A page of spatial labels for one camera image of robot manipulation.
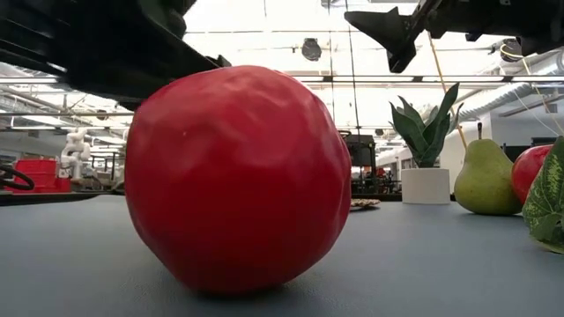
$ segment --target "ceiling light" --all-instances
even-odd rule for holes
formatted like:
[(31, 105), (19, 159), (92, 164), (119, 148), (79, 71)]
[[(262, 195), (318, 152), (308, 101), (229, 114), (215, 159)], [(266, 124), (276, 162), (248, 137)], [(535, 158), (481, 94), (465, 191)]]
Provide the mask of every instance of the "ceiling light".
[(335, 76), (336, 82), (361, 82), (361, 83), (388, 83), (388, 82), (404, 82), (411, 83), (413, 76)]
[(27, 85), (27, 84), (56, 84), (54, 77), (0, 77), (0, 84), (4, 85)]
[(115, 154), (119, 154), (119, 153), (107, 153), (107, 152), (92, 153), (92, 156), (93, 157), (113, 157)]
[(95, 153), (118, 153), (120, 150), (119, 149), (103, 149), (103, 148), (99, 148), (97, 146), (94, 146), (92, 148), (90, 148), (90, 152)]
[(323, 76), (294, 76), (293, 77), (296, 80), (299, 80), (301, 82), (305, 82), (305, 83), (322, 83), (323, 82)]
[(51, 125), (61, 125), (64, 123), (57, 118), (44, 116), (44, 115), (24, 115), (22, 116), (22, 118), (39, 123), (51, 124)]
[(123, 145), (107, 145), (107, 144), (101, 144), (101, 145), (96, 145), (95, 146), (97, 149), (121, 149), (123, 147)]
[(74, 130), (74, 129), (87, 129), (87, 130), (103, 130), (105, 127), (61, 127), (61, 129)]
[(515, 76), (514, 82), (562, 82), (563, 76)]
[[(476, 82), (500, 82), (503, 76), (444, 76), (442, 78), (448, 83), (476, 83)], [(439, 76), (424, 76), (424, 82), (441, 82)]]
[(51, 126), (30, 126), (30, 127), (8, 127), (8, 129), (50, 130), (50, 129), (55, 129), (55, 127), (51, 127)]
[(102, 142), (106, 142), (106, 143), (110, 143), (110, 144), (126, 144), (127, 142), (119, 137), (113, 137), (113, 136), (97, 136), (96, 139), (102, 141)]

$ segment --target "white robot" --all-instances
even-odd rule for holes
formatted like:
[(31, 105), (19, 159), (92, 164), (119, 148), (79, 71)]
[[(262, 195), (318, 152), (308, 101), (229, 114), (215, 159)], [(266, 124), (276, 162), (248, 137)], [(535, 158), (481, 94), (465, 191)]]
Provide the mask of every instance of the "white robot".
[(61, 153), (60, 178), (68, 178), (72, 168), (72, 179), (80, 180), (83, 162), (90, 158), (90, 144), (85, 143), (87, 131), (85, 128), (76, 128), (67, 134), (67, 144)]

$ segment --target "potted plant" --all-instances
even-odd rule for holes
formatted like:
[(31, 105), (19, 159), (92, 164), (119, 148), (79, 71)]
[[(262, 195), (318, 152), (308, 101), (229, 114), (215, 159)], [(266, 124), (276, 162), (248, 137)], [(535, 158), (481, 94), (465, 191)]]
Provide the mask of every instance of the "potted plant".
[(412, 153), (417, 168), (405, 169), (401, 173), (402, 200), (404, 203), (447, 204), (450, 203), (449, 170), (434, 168), (444, 145), (444, 138), (458, 124), (458, 107), (451, 121), (450, 109), (458, 97), (455, 84), (445, 93), (440, 107), (435, 106), (429, 118), (423, 122), (420, 114), (404, 98), (398, 96), (403, 107), (391, 104), (394, 130), (404, 139)]

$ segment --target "cable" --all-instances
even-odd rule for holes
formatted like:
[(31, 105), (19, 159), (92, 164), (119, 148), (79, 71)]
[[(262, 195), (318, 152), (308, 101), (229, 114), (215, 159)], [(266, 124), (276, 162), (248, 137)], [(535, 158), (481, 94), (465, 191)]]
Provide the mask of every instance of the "cable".
[[(345, 9), (347, 11), (349, 11), (349, 1), (345, 0)], [(355, 71), (354, 71), (354, 54), (353, 54), (353, 36), (352, 36), (352, 32), (351, 32), (351, 24), (347, 23), (347, 27), (348, 27), (348, 33), (349, 33), (349, 49), (351, 52), (351, 72), (352, 72), (352, 100), (354, 101), (354, 116), (356, 118), (356, 129), (357, 129), (357, 142), (358, 144), (362, 144), (362, 142), (360, 141), (360, 120), (359, 120), (359, 107), (358, 107), (358, 101), (356, 98), (356, 76), (355, 76)], [(363, 175), (363, 169), (360, 169), (360, 181), (362, 182), (362, 184), (364, 184), (364, 175)]]
[[(331, 6), (327, 6), (327, 15), (331, 16)], [(335, 80), (333, 80), (333, 36), (331, 35), (331, 28), (329, 28), (329, 70), (331, 75), (331, 106), (333, 111), (333, 123), (337, 124), (335, 117)]]
[[(524, 68), (525, 68), (525, 71), (527, 72), (527, 75), (531, 76), (531, 69), (529, 68), (529, 64), (527, 63), (527, 59), (526, 59), (524, 56), (522, 56), (522, 55), (517, 55), (517, 54), (508, 53), (508, 52), (505, 50), (505, 48), (506, 48), (507, 46), (508, 46), (507, 44), (502, 44), (502, 45), (500, 46), (500, 52), (501, 52), (502, 54), (506, 55), (506, 56), (509, 56), (509, 57), (511, 57), (511, 58), (516, 59), (515, 62), (518, 62), (519, 60), (521, 60), (521, 62), (523, 63), (523, 66), (524, 66)], [(500, 63), (499, 63), (499, 67), (500, 67), (500, 71), (502, 71), (503, 74), (505, 74), (505, 71), (504, 71), (503, 68), (501, 67), (501, 64), (500, 64)], [(531, 84), (531, 87), (535, 90), (535, 92), (537, 93), (537, 95), (540, 97), (541, 102), (543, 103), (543, 106), (544, 106), (545, 109), (546, 109), (546, 112), (547, 112), (548, 114), (550, 114), (551, 118), (552, 118), (553, 121), (554, 121), (554, 124), (556, 124), (556, 127), (558, 127), (558, 130), (560, 131), (560, 133), (561, 133), (562, 135), (564, 135), (564, 129), (562, 129), (562, 127), (560, 126), (560, 124), (559, 124), (558, 121), (556, 120), (554, 114), (550, 112), (550, 110), (549, 110), (549, 108), (548, 108), (548, 105), (546, 104), (545, 98), (543, 98), (543, 95), (542, 95), (542, 93), (540, 93), (540, 90), (539, 90), (539, 89), (537, 88), (537, 86), (534, 85), (534, 84)], [(521, 98), (519, 98), (519, 96), (516, 94), (516, 92), (514, 92), (514, 94), (515, 94), (516, 97), (519, 99), (519, 102), (521, 102), (521, 104), (525, 107), (525, 109), (527, 109), (527, 110), (529, 111), (530, 109), (527, 108), (527, 106), (523, 103), (523, 101), (521, 100)], [(546, 124), (544, 124), (533, 112), (531, 112), (531, 113), (533, 114), (533, 116), (534, 116), (542, 125), (544, 125), (547, 129), (550, 129), (550, 128), (548, 128), (548, 126), (546, 126)], [(559, 135), (559, 134), (556, 133), (554, 130), (552, 130), (552, 129), (550, 129), (550, 130), (551, 130), (555, 135), (557, 135), (557, 136)]]
[[(501, 66), (501, 63), (498, 62), (498, 66), (500, 67), (500, 72), (503, 76), (507, 75), (507, 73), (505, 72), (505, 70), (503, 69), (503, 66)], [(521, 97), (519, 97), (519, 95), (517, 94), (517, 92), (513, 91), (513, 93), (515, 94), (515, 96), (517, 97), (517, 100), (519, 100), (519, 102), (523, 105), (523, 107), (525, 109), (527, 109), (527, 111), (531, 111), (530, 108), (527, 107), (527, 105), (523, 102), (523, 100), (521, 99)], [(540, 120), (540, 118), (537, 117), (537, 115), (535, 114), (534, 111), (531, 111), (532, 116), (535, 117), (535, 119), (537, 119), (537, 121), (542, 124), (545, 128), (549, 129), (551, 132), (553, 132), (556, 136), (559, 136), (559, 134), (554, 131), (553, 129), (551, 129), (549, 126), (546, 125), (546, 123), (542, 122)]]
[(512, 57), (512, 58), (516, 58), (516, 59), (517, 59), (516, 62), (518, 62), (519, 60), (523, 59), (523, 56), (522, 56), (522, 55), (512, 54), (512, 53), (508, 53), (507, 51), (505, 51), (504, 48), (506, 48), (507, 46), (508, 46), (507, 44), (501, 44), (501, 46), (500, 46), (500, 52), (501, 52), (502, 54), (507, 55), (507, 56)]
[(19, 189), (19, 190), (33, 190), (35, 188), (35, 183), (33, 182), (32, 179), (27, 177), (27, 175), (25, 175), (24, 173), (16, 171), (12, 167), (0, 164), (0, 171), (7, 173), (7, 174), (14, 175), (16, 177), (19, 177), (21, 180), (26, 182), (26, 184), (18, 184), (18, 183), (13, 182), (13, 181), (7, 181), (7, 180), (2, 179), (0, 177), (0, 185), (2, 185), (2, 186), (6, 186), (8, 188)]
[[(522, 59), (521, 61), (523, 62), (523, 66), (525, 67), (525, 71), (527, 71), (527, 75), (530, 76), (530, 75), (531, 75), (531, 70), (529, 69), (529, 65), (527, 64), (526, 59), (524, 58), (524, 59)], [(554, 116), (554, 114), (553, 114), (552, 112), (550, 112), (550, 110), (549, 110), (549, 108), (548, 108), (548, 105), (546, 104), (546, 101), (545, 101), (545, 99), (543, 98), (542, 93), (540, 93), (540, 90), (539, 90), (539, 89), (537, 88), (537, 86), (534, 85), (534, 84), (531, 84), (531, 87), (535, 90), (535, 92), (537, 92), (537, 95), (540, 97), (540, 100), (542, 101), (543, 106), (545, 106), (546, 112), (547, 112), (548, 114), (550, 114), (551, 118), (552, 118), (553, 121), (554, 121), (554, 124), (556, 124), (556, 127), (558, 127), (558, 130), (560, 130), (560, 133), (564, 135), (564, 129), (562, 129), (562, 127), (560, 126), (560, 124), (559, 124), (558, 121), (556, 120), (556, 117)]]
[[(433, 38), (431, 37), (430, 32), (427, 32), (427, 35), (429, 38), (429, 44), (431, 45), (431, 50), (433, 51), (434, 64), (437, 66), (437, 71), (439, 72), (439, 78), (441, 79), (442, 90), (444, 91), (444, 93), (447, 93), (447, 86), (444, 84), (444, 77), (442, 76), (441, 65), (439, 64), (439, 56), (437, 55), (437, 50), (434, 48)], [(450, 113), (453, 115), (453, 117), (456, 115), (455, 110), (452, 107), (450, 108)], [(458, 130), (458, 134), (460, 135), (460, 140), (462, 141), (462, 145), (466, 150), (468, 145), (466, 144), (466, 138), (464, 137), (464, 132), (462, 131), (462, 128), (460, 128), (459, 124), (456, 125), (456, 129)]]

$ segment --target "white planter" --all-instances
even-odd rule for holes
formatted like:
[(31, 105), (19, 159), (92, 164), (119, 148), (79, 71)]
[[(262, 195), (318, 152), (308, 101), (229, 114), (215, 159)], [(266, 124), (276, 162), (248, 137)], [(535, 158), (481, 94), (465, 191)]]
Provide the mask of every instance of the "white planter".
[(449, 204), (449, 170), (444, 168), (403, 170), (402, 201), (419, 204)]

